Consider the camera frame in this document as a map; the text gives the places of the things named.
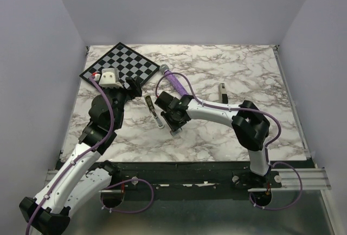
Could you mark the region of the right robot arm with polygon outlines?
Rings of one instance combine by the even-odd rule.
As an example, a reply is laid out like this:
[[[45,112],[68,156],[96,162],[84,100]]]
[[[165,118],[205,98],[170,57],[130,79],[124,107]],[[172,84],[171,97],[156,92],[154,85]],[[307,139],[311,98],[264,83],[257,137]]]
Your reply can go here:
[[[251,102],[241,105],[220,104],[191,95],[178,99],[163,91],[155,104],[174,134],[192,119],[219,123],[234,130],[239,143],[248,150],[250,160],[249,180],[253,186],[262,187],[269,181],[269,162],[265,152],[265,139],[269,135],[269,120]]]

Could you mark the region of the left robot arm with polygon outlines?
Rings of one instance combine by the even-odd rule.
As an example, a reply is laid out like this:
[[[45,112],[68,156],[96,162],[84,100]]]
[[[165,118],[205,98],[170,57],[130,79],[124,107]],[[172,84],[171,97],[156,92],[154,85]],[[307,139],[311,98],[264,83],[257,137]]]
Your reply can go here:
[[[141,97],[142,89],[137,77],[126,79],[128,88],[112,75],[96,74],[90,81],[100,94],[92,100],[89,123],[72,154],[40,192],[20,203],[27,222],[26,234],[31,228],[41,234],[63,234],[72,216],[94,194],[120,184],[120,175],[104,168],[96,169],[86,180],[82,177],[116,138],[115,131],[123,124],[126,101]]]

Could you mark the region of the grey staple strips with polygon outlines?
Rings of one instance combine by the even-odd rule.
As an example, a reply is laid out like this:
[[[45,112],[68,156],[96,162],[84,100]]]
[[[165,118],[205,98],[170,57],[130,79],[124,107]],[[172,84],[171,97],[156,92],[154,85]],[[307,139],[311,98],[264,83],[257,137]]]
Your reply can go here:
[[[175,131],[170,131],[170,134],[171,134],[172,136],[175,136],[175,135],[179,134],[181,131],[182,131],[182,129],[179,128],[179,129],[177,129],[177,130],[175,130]]]

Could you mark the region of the grey green stapler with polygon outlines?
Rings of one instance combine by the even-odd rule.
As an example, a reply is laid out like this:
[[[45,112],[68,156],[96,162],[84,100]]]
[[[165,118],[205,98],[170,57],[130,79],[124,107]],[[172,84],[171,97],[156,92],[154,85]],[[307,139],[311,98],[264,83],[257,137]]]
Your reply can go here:
[[[145,95],[144,100],[145,100],[145,102],[149,108],[150,114],[151,114],[152,118],[154,119],[154,121],[156,122],[158,128],[162,129],[164,127],[164,124],[162,123],[162,121],[158,117],[158,114],[157,114],[156,109],[154,107],[154,104],[152,102],[151,96],[149,94]]]

